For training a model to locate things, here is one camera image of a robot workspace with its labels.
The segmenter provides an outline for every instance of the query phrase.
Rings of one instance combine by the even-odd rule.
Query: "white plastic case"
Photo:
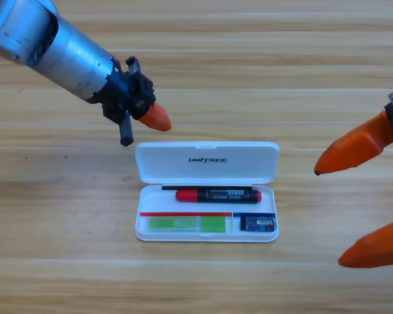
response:
[[[144,241],[271,242],[279,234],[274,192],[264,185],[274,180],[279,146],[271,142],[164,142],[140,143],[136,162],[146,186],[140,194],[136,236]],[[245,203],[185,203],[176,190],[162,186],[252,186],[262,200]],[[240,230],[239,217],[226,217],[225,232],[201,232],[197,217],[185,229],[150,228],[149,213],[259,213],[274,214],[273,232]]]

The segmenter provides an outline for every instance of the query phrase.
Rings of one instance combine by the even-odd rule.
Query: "red strip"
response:
[[[144,212],[140,213],[142,217],[169,217],[169,216],[223,216],[223,217],[232,217],[231,213],[192,213],[192,212]]]

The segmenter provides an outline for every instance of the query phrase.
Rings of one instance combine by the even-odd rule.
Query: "unitree logo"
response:
[[[190,158],[190,162],[227,162],[227,158]]]

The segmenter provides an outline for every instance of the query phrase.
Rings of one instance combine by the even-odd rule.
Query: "robotic arm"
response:
[[[130,116],[159,131],[172,128],[137,58],[128,58],[123,72],[119,60],[64,20],[52,0],[0,0],[0,56],[101,103],[124,146],[134,141]]]

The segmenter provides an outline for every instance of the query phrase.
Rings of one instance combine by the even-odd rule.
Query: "table surface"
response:
[[[393,221],[393,145],[317,177],[333,140],[393,91],[393,0],[58,0],[118,59],[137,56],[168,111],[143,141],[274,141],[270,244],[146,243],[136,144],[0,59],[0,314],[393,313],[393,266],[342,268]]]

